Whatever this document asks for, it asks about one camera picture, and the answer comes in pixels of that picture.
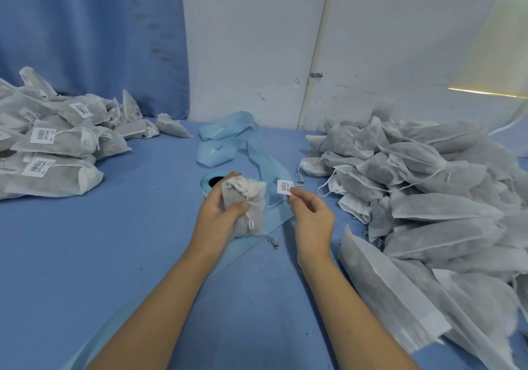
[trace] blue curtain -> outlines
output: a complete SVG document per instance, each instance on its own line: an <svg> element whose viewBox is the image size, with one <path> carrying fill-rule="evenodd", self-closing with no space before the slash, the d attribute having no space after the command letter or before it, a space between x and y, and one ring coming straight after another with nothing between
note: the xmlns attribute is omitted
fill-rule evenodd
<svg viewBox="0 0 528 370"><path fill-rule="evenodd" d="M30 66L59 93L122 99L146 116L189 111L182 0L0 0L0 77Z"/></svg>

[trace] pile of bags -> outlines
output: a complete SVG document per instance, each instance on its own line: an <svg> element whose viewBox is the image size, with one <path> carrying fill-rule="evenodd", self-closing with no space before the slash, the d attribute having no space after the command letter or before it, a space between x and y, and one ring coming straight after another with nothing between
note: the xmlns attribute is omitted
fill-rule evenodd
<svg viewBox="0 0 528 370"><path fill-rule="evenodd" d="M20 71L24 86L0 79L0 200L23 195L65 197L97 186L97 160L131 150L125 139L160 131L191 137L160 114L144 119L130 93L122 104L87 94L61 96L33 68Z"/></svg>
<svg viewBox="0 0 528 370"><path fill-rule="evenodd" d="M491 370L516 369L508 338L528 309L528 174L478 124L325 121L300 168L330 176L345 230L340 260L366 304L412 353L445 335Z"/></svg>

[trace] blue tabletop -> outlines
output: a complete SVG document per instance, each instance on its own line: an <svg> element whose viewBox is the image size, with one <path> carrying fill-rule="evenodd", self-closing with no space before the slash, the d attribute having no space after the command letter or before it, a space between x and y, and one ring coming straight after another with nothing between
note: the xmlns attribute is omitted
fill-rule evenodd
<svg viewBox="0 0 528 370"><path fill-rule="evenodd" d="M199 124L186 124L197 135ZM307 155L309 132L263 129L263 146L291 174ZM98 162L101 185L80 197L0 202L0 368L58 370L130 298L155 286L185 250L201 204L200 180L236 170L259 179L240 151L227 164L196 163L199 137L130 141L133 152ZM305 188L324 183L305 175ZM337 257L346 224L336 214ZM337 368L315 302L296 263L294 220L207 280L169 369ZM527 364L522 337L512 338ZM413 355L426 370L484 368L454 344Z"/></svg>

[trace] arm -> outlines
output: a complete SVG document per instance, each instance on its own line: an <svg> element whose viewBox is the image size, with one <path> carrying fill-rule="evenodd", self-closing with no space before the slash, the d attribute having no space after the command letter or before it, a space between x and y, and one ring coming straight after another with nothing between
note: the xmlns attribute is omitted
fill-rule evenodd
<svg viewBox="0 0 528 370"><path fill-rule="evenodd" d="M239 174L231 173L228 178ZM220 211L222 186L211 191L198 213L189 246L87 370L165 370L202 284L220 259L236 219L247 203Z"/></svg>
<svg viewBox="0 0 528 370"><path fill-rule="evenodd" d="M419 370L366 307L330 256L334 214L319 196L292 188L297 261L342 370Z"/></svg>

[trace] sticker roll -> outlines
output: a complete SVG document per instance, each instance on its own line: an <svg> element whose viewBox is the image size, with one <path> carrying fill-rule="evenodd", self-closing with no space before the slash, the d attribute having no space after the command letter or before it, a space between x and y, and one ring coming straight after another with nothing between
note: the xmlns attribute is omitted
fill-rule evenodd
<svg viewBox="0 0 528 370"><path fill-rule="evenodd" d="M213 186L215 186L218 182L220 182L223 178L227 177L228 175L228 172L221 171L208 174L203 177L202 181L200 181L200 186L202 188L202 201L207 198L209 192L211 192L211 189L213 189Z"/></svg>

